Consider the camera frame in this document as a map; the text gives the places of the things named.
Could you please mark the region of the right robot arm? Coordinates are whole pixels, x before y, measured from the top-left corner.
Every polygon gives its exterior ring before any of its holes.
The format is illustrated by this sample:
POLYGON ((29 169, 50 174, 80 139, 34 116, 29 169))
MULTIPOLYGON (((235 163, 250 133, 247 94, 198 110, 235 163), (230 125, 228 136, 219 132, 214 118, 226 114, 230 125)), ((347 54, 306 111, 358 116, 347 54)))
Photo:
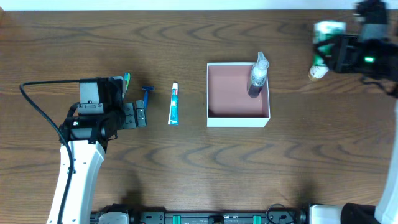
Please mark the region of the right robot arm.
POLYGON ((397 86, 387 90, 385 80, 397 83, 397 45, 383 39, 360 40, 356 35, 339 34, 313 46, 326 68, 335 73, 360 73, 363 85, 376 85, 388 99, 375 95, 324 99, 310 103, 303 111, 316 117, 318 124, 327 125, 338 118, 350 135, 357 136, 364 149, 377 150, 376 139, 391 139, 392 156, 384 164, 385 173, 379 177, 381 198, 374 205, 347 203, 312 205, 309 208, 310 223, 397 223, 397 113, 392 101, 397 98, 397 86))

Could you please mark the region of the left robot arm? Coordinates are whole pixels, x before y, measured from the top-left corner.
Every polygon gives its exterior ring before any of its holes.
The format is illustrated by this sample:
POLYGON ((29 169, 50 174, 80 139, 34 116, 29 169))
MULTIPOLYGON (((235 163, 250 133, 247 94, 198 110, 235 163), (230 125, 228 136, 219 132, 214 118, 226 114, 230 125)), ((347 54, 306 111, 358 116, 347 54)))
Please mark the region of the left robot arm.
POLYGON ((60 126, 65 144, 60 148, 60 172, 47 223, 89 223, 95 185, 105 159, 108 141, 115 140, 118 131, 137 127, 137 112, 132 103, 125 103, 110 118, 102 114, 79 113, 102 104, 73 104, 60 126))

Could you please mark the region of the clear spray bottle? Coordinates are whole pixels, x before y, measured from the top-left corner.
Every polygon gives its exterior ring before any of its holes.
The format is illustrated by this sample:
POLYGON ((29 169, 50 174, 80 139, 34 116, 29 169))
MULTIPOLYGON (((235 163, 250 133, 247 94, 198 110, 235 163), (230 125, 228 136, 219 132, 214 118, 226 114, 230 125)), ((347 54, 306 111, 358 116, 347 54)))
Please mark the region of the clear spray bottle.
POLYGON ((251 74, 248 80, 248 95, 251 98, 257 98, 267 80, 267 71, 269 62, 263 52, 257 53, 257 62, 252 66, 251 74))

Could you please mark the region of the green soap bar pack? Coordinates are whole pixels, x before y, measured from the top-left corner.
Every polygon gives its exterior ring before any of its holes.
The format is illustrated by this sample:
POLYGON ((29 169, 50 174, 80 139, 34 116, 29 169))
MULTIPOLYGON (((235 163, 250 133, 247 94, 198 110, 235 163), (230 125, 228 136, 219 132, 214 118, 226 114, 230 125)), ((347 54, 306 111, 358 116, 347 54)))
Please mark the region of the green soap bar pack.
MULTIPOLYGON (((328 40, 335 35, 344 34, 346 31, 346 23, 339 21, 321 21, 314 24, 313 44, 318 44, 324 40, 328 40)), ((331 45, 323 45, 318 48, 325 55, 330 55, 331 45)), ((326 66, 321 56, 315 53, 313 66, 326 66)))

